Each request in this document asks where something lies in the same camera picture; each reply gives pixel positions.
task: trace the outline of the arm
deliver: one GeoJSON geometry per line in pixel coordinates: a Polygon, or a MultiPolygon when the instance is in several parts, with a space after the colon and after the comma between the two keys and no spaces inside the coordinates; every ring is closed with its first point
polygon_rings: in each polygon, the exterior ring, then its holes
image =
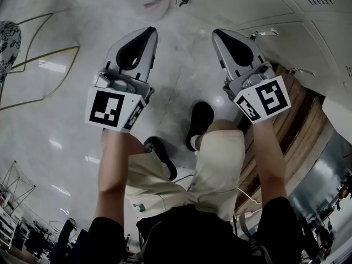
{"type": "Polygon", "coordinates": [[[107,217],[124,226],[124,195],[128,175],[129,134],[105,130],[103,156],[98,175],[98,203],[95,217],[107,217]]]}
{"type": "Polygon", "coordinates": [[[262,206],[276,197],[286,197],[286,162],[270,119],[253,125],[254,151],[262,189],[262,206]]]}

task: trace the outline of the white cable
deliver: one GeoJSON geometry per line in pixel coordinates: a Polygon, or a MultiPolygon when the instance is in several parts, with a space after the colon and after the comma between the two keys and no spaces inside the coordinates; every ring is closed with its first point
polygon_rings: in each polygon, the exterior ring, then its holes
{"type": "Polygon", "coordinates": [[[255,199],[253,199],[251,196],[249,196],[245,191],[241,190],[240,188],[237,188],[240,190],[242,193],[244,193],[251,201],[254,201],[256,204],[260,205],[262,202],[257,202],[255,199]]]}

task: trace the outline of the knee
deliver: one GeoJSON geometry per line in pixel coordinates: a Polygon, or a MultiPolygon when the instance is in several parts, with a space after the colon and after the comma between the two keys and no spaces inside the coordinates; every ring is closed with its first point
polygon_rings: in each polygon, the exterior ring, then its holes
{"type": "Polygon", "coordinates": [[[225,119],[220,119],[210,124],[207,132],[217,130],[238,130],[238,128],[233,122],[225,119]]]}

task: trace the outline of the black shirt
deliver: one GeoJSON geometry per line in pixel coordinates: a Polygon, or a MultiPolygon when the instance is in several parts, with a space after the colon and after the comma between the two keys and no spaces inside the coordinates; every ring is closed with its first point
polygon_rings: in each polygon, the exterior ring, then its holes
{"type": "MultiPolygon", "coordinates": [[[[229,222],[193,206],[175,207],[137,226],[148,238],[144,263],[258,263],[246,241],[233,234],[229,222]]],[[[300,262],[302,231],[289,201],[278,197],[262,212],[256,239],[274,264],[300,262]]],[[[83,263],[119,263],[126,257],[123,228],[117,222],[94,219],[83,253],[83,263]]]]}

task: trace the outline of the forearm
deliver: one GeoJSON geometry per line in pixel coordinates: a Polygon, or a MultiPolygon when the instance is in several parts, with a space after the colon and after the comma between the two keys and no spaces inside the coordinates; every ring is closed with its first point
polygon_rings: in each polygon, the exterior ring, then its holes
{"type": "Polygon", "coordinates": [[[256,167],[265,205],[277,196],[286,196],[286,163],[270,119],[253,125],[256,167]]]}
{"type": "Polygon", "coordinates": [[[105,130],[103,156],[101,159],[98,187],[99,192],[123,191],[128,176],[128,148],[126,144],[129,134],[105,130]]]}

